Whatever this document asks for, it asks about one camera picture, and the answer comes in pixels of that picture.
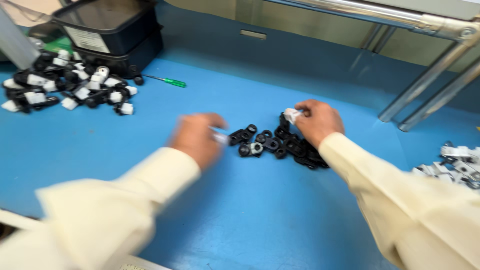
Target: pile of plastic parts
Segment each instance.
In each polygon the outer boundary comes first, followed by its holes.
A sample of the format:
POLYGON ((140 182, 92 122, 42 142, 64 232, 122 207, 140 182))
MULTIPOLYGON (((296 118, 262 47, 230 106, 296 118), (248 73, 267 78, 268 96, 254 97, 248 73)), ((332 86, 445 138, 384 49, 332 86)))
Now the pile of plastic parts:
POLYGON ((118 115, 133 114, 129 99, 137 93, 126 80, 109 74, 108 67, 84 64, 78 53, 72 56, 66 50, 41 51, 31 68, 17 71, 2 85, 8 101, 1 107, 24 113, 59 103, 58 97, 47 94, 60 92, 64 97, 61 104, 69 110, 83 104, 96 108, 107 103, 118 115))
POLYGON ((264 130, 257 134, 252 142, 251 139, 257 132, 257 127, 250 124, 247 128, 239 129, 229 135, 230 146, 240 144, 239 154, 241 157, 255 156, 259 158, 264 150, 267 150, 272 152, 277 159, 283 159, 290 153, 297 163, 310 169, 329 168, 315 147, 307 140, 300 139, 297 134, 290 133, 290 122, 285 119, 284 113, 280 114, 279 119, 280 125, 275 129, 274 137, 271 131, 264 130))
POLYGON ((432 165, 422 164, 411 172, 480 191, 480 147, 454 147, 451 142, 446 142, 440 149, 440 157, 443 161, 434 162, 432 165))

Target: blue work surface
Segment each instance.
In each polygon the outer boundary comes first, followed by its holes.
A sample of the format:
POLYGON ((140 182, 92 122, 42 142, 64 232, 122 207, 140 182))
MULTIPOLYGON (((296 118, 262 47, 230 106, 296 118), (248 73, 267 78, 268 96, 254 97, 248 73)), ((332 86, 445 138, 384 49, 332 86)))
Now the blue work surface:
MULTIPOLYGON (((408 84, 420 66, 251 26, 268 34, 261 43, 238 35, 248 25, 164 2, 158 17, 165 25, 165 50, 144 73, 185 81, 187 87, 145 78, 131 99, 132 116, 119 117, 107 105, 73 111, 56 105, 29 115, 0 110, 0 207, 42 217, 35 189, 73 179, 115 179, 165 145, 180 114, 197 111, 223 115, 230 125, 226 134, 251 123, 274 130, 285 108, 315 98, 339 110, 350 139, 403 170, 437 160, 446 140, 480 145, 476 113, 445 107, 409 133, 377 119, 401 90, 400 82, 408 84), (188 25, 194 29, 187 31, 188 25), (328 61, 295 62, 288 49, 285 62, 266 64, 273 61, 269 48, 276 40, 286 47, 305 45, 313 59, 328 61), (239 50, 253 55, 238 59, 239 50)), ((0 80, 13 71, 0 65, 0 80)), ((331 169, 312 171, 291 156, 276 160, 270 153, 241 158, 237 147, 226 148, 218 164, 157 218, 156 235, 140 257, 175 270, 395 269, 378 251, 355 197, 331 169)))

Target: screwdriver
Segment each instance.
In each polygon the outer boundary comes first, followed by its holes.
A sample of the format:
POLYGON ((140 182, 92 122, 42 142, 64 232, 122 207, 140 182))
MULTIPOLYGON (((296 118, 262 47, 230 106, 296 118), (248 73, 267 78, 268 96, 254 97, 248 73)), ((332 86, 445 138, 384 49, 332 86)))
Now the screwdriver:
POLYGON ((143 75, 143 76, 150 77, 150 78, 154 78, 154 79, 157 79, 157 80, 160 80, 160 81, 164 81, 164 82, 166 82, 167 84, 172 84, 172 85, 175 85, 175 86, 180 86, 180 87, 185 87, 185 86, 187 86, 186 83, 181 82, 181 81, 177 81, 177 80, 172 80, 172 79, 168 79, 168 78, 162 79, 162 78, 155 77, 155 76, 148 75, 148 74, 142 74, 142 75, 143 75))

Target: sleeve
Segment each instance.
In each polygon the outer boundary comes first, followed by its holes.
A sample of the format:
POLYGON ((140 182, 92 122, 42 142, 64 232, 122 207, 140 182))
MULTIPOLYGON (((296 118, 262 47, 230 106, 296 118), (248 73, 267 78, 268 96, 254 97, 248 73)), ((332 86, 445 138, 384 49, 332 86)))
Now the sleeve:
POLYGON ((480 269, 480 196, 402 172, 340 133, 319 153, 356 196, 380 252, 409 270, 480 269))
POLYGON ((164 147, 117 180, 40 189, 46 218, 0 245, 0 268, 108 269, 151 239, 155 214, 199 176, 190 156, 164 147))

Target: person's right hand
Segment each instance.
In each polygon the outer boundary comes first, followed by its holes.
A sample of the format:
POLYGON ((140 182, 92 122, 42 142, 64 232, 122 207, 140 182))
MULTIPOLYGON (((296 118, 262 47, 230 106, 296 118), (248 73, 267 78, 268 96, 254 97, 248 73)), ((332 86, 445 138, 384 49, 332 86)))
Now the person's right hand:
POLYGON ((321 142, 334 132, 345 134, 338 111, 325 102, 309 99, 295 104, 295 109, 303 110, 305 115, 297 116, 295 125, 314 147, 319 147, 321 142))

